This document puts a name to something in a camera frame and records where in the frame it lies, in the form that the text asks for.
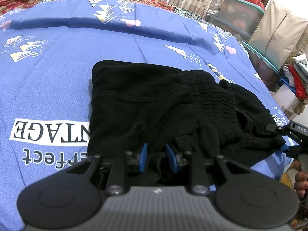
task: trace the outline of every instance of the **folded black garment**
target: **folded black garment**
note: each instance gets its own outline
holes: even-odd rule
[[[105,60],[92,83],[89,155],[112,158],[143,143],[160,153],[173,143],[252,166],[285,143],[265,131],[275,121],[253,93],[205,71]]]

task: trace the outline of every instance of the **gray ribbed panel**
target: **gray ribbed panel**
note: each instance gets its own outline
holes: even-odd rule
[[[160,189],[157,194],[156,187],[132,187],[124,196],[108,198],[89,221],[66,231],[293,231],[287,225],[243,228],[222,217],[208,198],[193,196],[183,186]],[[46,230],[28,226],[24,231]]]

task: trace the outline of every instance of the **red clothing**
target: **red clothing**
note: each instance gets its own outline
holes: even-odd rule
[[[301,82],[301,78],[295,68],[292,65],[287,65],[290,72],[292,73],[294,77],[294,82],[295,82],[295,94],[296,97],[300,99],[308,99],[308,95],[306,93],[306,90]]]

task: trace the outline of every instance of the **zipper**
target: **zipper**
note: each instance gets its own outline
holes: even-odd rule
[[[265,48],[264,57],[266,57],[267,48],[268,48],[268,46],[269,46],[269,44],[270,44],[270,42],[271,42],[271,40],[272,40],[274,34],[276,33],[276,31],[278,30],[278,28],[280,27],[280,25],[283,23],[283,21],[284,21],[285,18],[289,15],[290,12],[291,12],[290,10],[287,11],[287,13],[285,14],[284,18],[281,20],[281,22],[279,23],[279,25],[277,26],[277,28],[276,28],[275,31],[273,32],[272,36],[270,37],[270,39],[269,39],[269,41],[268,41],[268,43],[267,43],[267,46],[266,46],[266,48]]]

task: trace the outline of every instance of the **bed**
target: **bed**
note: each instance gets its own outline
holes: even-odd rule
[[[58,0],[9,10],[0,25],[0,230],[23,227],[16,209],[22,189],[87,157],[98,61],[205,70],[249,89],[278,125],[288,123],[234,37],[166,9]],[[280,179],[291,161],[276,151],[253,169]]]

